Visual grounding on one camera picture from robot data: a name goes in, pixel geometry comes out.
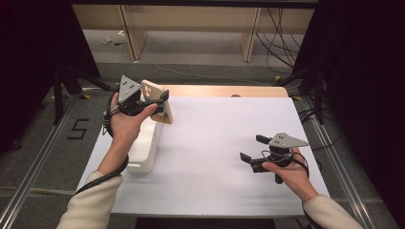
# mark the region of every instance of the white box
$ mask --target white box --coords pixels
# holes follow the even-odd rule
[[[150,117],[142,122],[139,136],[128,153],[128,172],[147,174],[152,171],[159,144],[161,126],[161,122],[156,122]]]

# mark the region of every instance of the wrist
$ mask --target wrist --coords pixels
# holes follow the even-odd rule
[[[116,171],[128,156],[128,152],[134,142],[113,140],[110,149],[102,159],[97,170],[104,175],[111,174]]]
[[[319,196],[318,192],[316,192],[316,190],[310,183],[308,183],[307,185],[301,185],[293,191],[301,199],[303,203]]]
[[[115,154],[127,155],[133,144],[133,140],[125,139],[122,137],[115,137],[111,142],[109,151],[112,151]]]

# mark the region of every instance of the white tabletop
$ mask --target white tabletop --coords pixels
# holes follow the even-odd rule
[[[287,133],[307,140],[290,98],[171,97],[174,123],[163,125],[155,165],[146,175],[122,173],[113,213],[146,217],[276,218],[302,216],[300,199],[274,174],[254,174],[240,152],[262,157],[256,135]],[[78,187],[104,157],[111,138],[100,133]],[[329,192],[310,147],[310,181]]]

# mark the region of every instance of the person's right hand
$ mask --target person's right hand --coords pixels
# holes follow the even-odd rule
[[[114,107],[117,104],[118,93],[115,93],[111,101],[111,107]],[[140,125],[157,109],[157,107],[157,104],[151,104],[143,109],[140,114],[135,116],[129,116],[121,112],[114,114],[111,117],[111,128],[113,130],[114,143],[119,142],[119,144],[128,147],[129,150],[133,142],[138,138]]]
[[[291,151],[293,153],[301,154],[297,147],[291,148]],[[294,159],[305,163],[301,156],[294,155]],[[289,166],[286,167],[279,167],[271,162],[265,162],[262,166],[270,172],[279,175],[286,186],[288,186],[303,202],[319,195],[310,183],[307,171],[301,165],[292,161]]]

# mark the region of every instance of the black cable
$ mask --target black cable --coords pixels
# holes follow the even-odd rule
[[[277,59],[279,59],[281,62],[285,63],[287,66],[293,68],[294,66],[290,65],[288,62],[286,62],[284,59],[282,59],[280,56],[278,56],[276,53],[274,53],[272,50],[270,50],[267,45],[262,41],[262,39],[260,38],[260,36],[256,33],[257,38],[259,38],[260,43],[262,43],[262,45],[272,54],[274,55],[274,57],[276,57]]]
[[[267,36],[266,36],[265,33],[263,33],[263,36],[264,36],[265,39],[271,44],[271,46],[275,46],[275,47],[277,47],[277,48],[279,48],[279,49],[282,49],[282,50],[285,50],[285,49],[286,49],[285,47],[281,47],[281,46],[279,46],[279,45],[274,44],[273,41],[270,41],[270,40],[267,38]],[[294,50],[289,50],[289,51],[298,54],[297,51],[294,51]]]
[[[313,115],[314,114],[314,111],[315,111],[315,109],[308,109],[308,110],[305,110],[305,112],[307,112],[307,113],[309,113],[309,115]],[[304,122],[303,122],[303,118],[304,118],[304,113],[301,113],[301,114],[298,114],[299,116],[300,116],[300,121],[301,121],[301,124],[304,124]]]
[[[268,11],[268,14],[270,15],[271,21],[273,22],[274,28],[276,29],[276,33],[279,34],[279,36],[280,36],[280,38],[281,38],[281,40],[283,42],[283,47],[286,48],[286,49],[284,49],[284,51],[286,53],[286,57],[288,59],[289,64],[292,66],[292,63],[289,60],[289,57],[288,57],[288,54],[287,54],[287,50],[289,50],[289,48],[288,48],[288,46],[286,44],[286,41],[284,40],[284,37],[283,37],[283,34],[282,34],[281,19],[282,19],[282,16],[283,16],[283,9],[279,8],[279,23],[278,23],[278,25],[276,25],[276,22],[274,21],[274,18],[273,18],[273,15],[271,14],[270,8],[267,8],[267,11]],[[294,57],[292,57],[291,52],[289,52],[289,54],[290,54],[291,58],[294,60],[294,62],[295,62],[295,59],[294,59]]]
[[[303,226],[303,224],[300,222],[300,220],[295,219],[295,221],[297,222],[298,226],[300,227],[300,229],[305,229],[305,227]]]
[[[292,40],[294,40],[295,44],[298,46],[299,49],[301,49],[301,46],[298,44],[298,42],[295,40],[294,36],[290,34]]]
[[[316,161],[316,164],[318,165],[319,171],[322,171],[322,169],[323,169],[322,163],[317,159],[315,159],[315,161]]]
[[[308,121],[309,117],[313,114],[315,114],[316,111],[312,111],[309,114],[307,114],[303,119],[301,119],[301,124],[304,124],[304,122]]]
[[[306,109],[306,110],[304,110],[304,111],[299,112],[298,114],[300,115],[300,114],[302,114],[302,113],[309,112],[309,111],[313,111],[313,110],[315,110],[315,109],[314,109],[314,108],[309,108],[309,109]]]
[[[324,119],[328,119],[330,121],[336,121],[337,122],[337,120],[335,120],[335,119],[333,119],[331,117],[328,117],[328,116],[324,116],[324,115],[321,115],[320,117],[315,116],[315,117],[312,117],[312,118],[308,118],[306,121],[310,121],[310,120],[314,120],[314,119],[318,119],[318,118],[324,118]]]
[[[103,135],[108,132],[110,136],[113,136],[113,130],[111,129],[111,101],[113,100],[114,94],[117,92],[119,92],[119,87],[116,87],[108,98],[107,109],[105,110],[105,116],[103,119]]]
[[[290,74],[290,73],[284,73],[284,72],[280,72],[280,71],[274,70],[273,68],[270,67],[270,64],[268,63],[268,51],[267,51],[267,56],[266,56],[266,63],[267,63],[267,67],[268,67],[270,70],[272,70],[273,72],[275,72],[275,73]]]
[[[308,163],[307,163],[307,159],[303,155],[301,155],[300,153],[294,153],[294,152],[292,152],[292,153],[294,155],[298,155],[298,156],[300,156],[300,157],[302,157],[304,159],[304,163],[297,160],[297,159],[295,159],[294,157],[291,159],[291,161],[294,161],[295,163],[301,165],[307,171],[307,176],[309,177],[309,166],[308,166]]]
[[[83,192],[83,191],[86,191],[86,190],[88,190],[90,188],[93,188],[93,187],[97,186],[98,184],[100,184],[102,182],[105,182],[105,181],[107,181],[107,180],[109,180],[109,179],[111,179],[113,177],[119,177],[120,174],[122,173],[122,171],[124,171],[125,168],[127,167],[128,161],[129,161],[129,157],[127,156],[125,158],[125,160],[122,162],[121,166],[119,166],[118,169],[116,169],[114,172],[112,172],[112,173],[110,173],[108,175],[105,175],[103,177],[99,177],[99,178],[87,183],[86,185],[81,187],[79,190],[77,190],[77,192],[75,192],[74,196],[81,193],[81,192]]]
[[[328,144],[328,145],[326,145],[326,146],[318,147],[318,148],[311,149],[311,150],[312,150],[312,151],[318,151],[318,150],[322,150],[322,149],[328,148],[328,147],[334,145],[334,144],[340,139],[340,136],[341,136],[341,135],[342,135],[342,133],[339,132],[339,135],[337,136],[337,138],[336,138],[332,143],[330,143],[330,144]]]

